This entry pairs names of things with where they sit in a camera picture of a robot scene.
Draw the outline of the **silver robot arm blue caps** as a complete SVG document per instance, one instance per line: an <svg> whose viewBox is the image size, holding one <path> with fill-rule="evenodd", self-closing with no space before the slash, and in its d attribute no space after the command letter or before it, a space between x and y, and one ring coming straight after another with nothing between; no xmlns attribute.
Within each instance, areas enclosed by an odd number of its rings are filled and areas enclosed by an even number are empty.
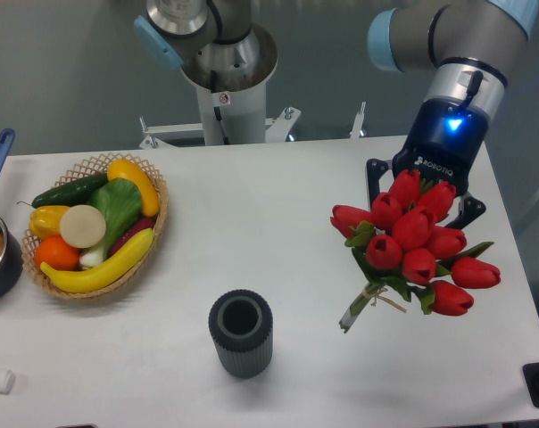
<svg viewBox="0 0 539 428"><path fill-rule="evenodd" d="M370 197L386 172L416 169L449 182L460 200L452 227L485 212L469 193L469 172L530 38L536 1L420 1L380 13L370 24L369 58L381 70L432 67L435 77L403 148L369 160ZM134 30L163 67L195 87L208 145L282 141L289 125L266 122L266 84L278 63L274 39L247 1L149 1Z"/></svg>

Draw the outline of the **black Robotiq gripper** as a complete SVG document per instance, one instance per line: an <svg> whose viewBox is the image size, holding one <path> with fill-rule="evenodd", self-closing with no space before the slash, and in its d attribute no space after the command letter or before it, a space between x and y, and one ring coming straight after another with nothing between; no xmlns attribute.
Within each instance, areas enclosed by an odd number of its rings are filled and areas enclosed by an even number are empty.
<svg viewBox="0 0 539 428"><path fill-rule="evenodd" d="M460 197L458 215L445 227L463 229L486 212L486 205L467 193L469 172L489 128L487 117L442 99L424 102L392 160L371 158L365 165L369 206L387 191L403 170L416 169L428 181L446 181Z"/></svg>

